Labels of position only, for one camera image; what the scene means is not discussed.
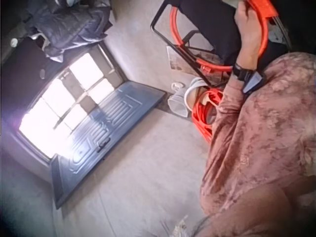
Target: white wall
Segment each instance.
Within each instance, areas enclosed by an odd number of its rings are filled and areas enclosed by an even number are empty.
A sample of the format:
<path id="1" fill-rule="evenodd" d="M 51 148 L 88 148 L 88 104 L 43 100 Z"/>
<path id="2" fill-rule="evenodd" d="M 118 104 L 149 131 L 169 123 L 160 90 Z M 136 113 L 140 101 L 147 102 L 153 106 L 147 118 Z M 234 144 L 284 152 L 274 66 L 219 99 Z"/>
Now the white wall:
<path id="1" fill-rule="evenodd" d="M 13 236 L 56 237 L 50 184 L 1 151 L 1 221 Z"/>

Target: floor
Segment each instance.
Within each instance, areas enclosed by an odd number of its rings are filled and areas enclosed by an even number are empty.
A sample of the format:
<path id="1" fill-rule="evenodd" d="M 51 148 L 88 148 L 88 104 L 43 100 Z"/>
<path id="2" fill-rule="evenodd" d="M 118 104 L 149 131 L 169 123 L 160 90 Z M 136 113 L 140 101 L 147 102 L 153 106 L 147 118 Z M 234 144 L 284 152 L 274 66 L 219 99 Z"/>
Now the floor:
<path id="1" fill-rule="evenodd" d="M 163 0 L 114 0 L 115 22 L 105 41 L 127 78 L 142 84 L 173 92 L 171 84 L 181 81 L 189 85 L 194 76 L 170 68 L 166 44 L 150 29 L 150 23 Z M 171 38 L 168 7 L 161 16 L 157 29 Z M 196 27 L 181 13 L 178 28 L 186 35 Z M 196 35 L 192 46 L 210 49 L 210 44 Z"/>
<path id="2" fill-rule="evenodd" d="M 154 109 L 58 211 L 58 236 L 166 235 L 188 215 L 191 229 L 204 214 L 199 186 L 208 145 L 185 119 Z"/>

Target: orange extension cord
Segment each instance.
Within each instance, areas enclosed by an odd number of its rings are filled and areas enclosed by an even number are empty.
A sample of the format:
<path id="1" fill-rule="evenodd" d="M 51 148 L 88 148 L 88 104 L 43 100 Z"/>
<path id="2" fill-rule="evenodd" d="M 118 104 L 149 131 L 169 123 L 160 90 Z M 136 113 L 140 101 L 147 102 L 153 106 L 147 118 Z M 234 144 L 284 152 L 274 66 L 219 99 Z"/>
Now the orange extension cord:
<path id="1" fill-rule="evenodd" d="M 201 100 L 208 96 L 209 102 L 203 105 Z M 223 98 L 223 93 L 215 88 L 204 92 L 197 100 L 192 111 L 192 120 L 208 143 L 212 141 L 212 125 L 207 123 L 207 116 L 215 109 Z"/>
<path id="2" fill-rule="evenodd" d="M 278 12 L 271 4 L 270 0 L 249 0 L 249 3 L 252 6 L 252 8 L 257 12 L 259 21 L 262 26 L 262 40 L 261 47 L 259 50 L 259 55 L 261 56 L 267 48 L 269 40 L 268 19 L 271 17 L 278 16 Z M 176 45 L 184 46 L 184 42 L 182 41 L 182 38 L 177 28 L 177 13 L 178 8 L 172 7 L 170 12 L 171 34 Z M 231 72 L 233 69 L 232 66 L 215 65 L 201 58 L 196 58 L 196 62 L 201 66 L 201 68 L 204 71 Z"/>

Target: window pane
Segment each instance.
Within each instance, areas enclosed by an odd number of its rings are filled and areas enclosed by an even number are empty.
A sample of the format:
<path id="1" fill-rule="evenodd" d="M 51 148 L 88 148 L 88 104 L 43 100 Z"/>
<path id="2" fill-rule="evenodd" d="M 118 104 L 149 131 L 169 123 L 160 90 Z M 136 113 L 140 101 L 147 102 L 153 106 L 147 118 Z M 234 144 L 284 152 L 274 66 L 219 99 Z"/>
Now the window pane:
<path id="1" fill-rule="evenodd" d="M 58 116 L 62 116 L 75 102 L 75 99 L 59 79 L 55 79 L 51 83 L 42 98 Z"/>
<path id="2" fill-rule="evenodd" d="M 88 53 L 78 59 L 69 68 L 86 90 L 92 87 L 99 79 L 103 77 L 103 73 L 96 65 L 91 55 Z"/>
<path id="3" fill-rule="evenodd" d="M 71 129 L 75 129 L 77 125 L 87 116 L 87 113 L 80 105 L 75 105 L 69 114 L 65 117 L 64 122 Z"/>
<path id="4" fill-rule="evenodd" d="M 23 117 L 21 127 L 32 131 L 33 127 L 53 128 L 59 117 L 52 109 L 40 98 L 34 107 Z"/>
<path id="5" fill-rule="evenodd" d="M 20 131 L 39 150 L 52 158 L 71 133 L 71 129 L 63 122 L 53 130 L 58 120 L 59 117 L 40 98 L 30 112 L 24 115 Z"/>
<path id="6" fill-rule="evenodd" d="M 103 79 L 89 92 L 89 95 L 97 104 L 99 104 L 112 91 L 114 91 L 113 86 L 108 82 L 108 80 Z"/>

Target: door handle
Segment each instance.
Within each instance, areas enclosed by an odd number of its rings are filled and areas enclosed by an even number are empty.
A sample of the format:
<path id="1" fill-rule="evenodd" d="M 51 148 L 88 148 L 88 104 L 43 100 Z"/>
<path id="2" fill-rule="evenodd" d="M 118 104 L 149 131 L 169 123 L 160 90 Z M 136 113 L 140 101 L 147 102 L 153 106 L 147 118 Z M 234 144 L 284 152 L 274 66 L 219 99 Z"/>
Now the door handle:
<path id="1" fill-rule="evenodd" d="M 110 142 L 111 138 L 108 137 L 107 139 L 105 139 L 104 142 L 102 142 L 101 144 L 97 143 L 98 148 L 97 148 L 97 153 L 99 153 L 100 151 L 102 151 L 103 148 L 105 148 L 105 146 Z"/>

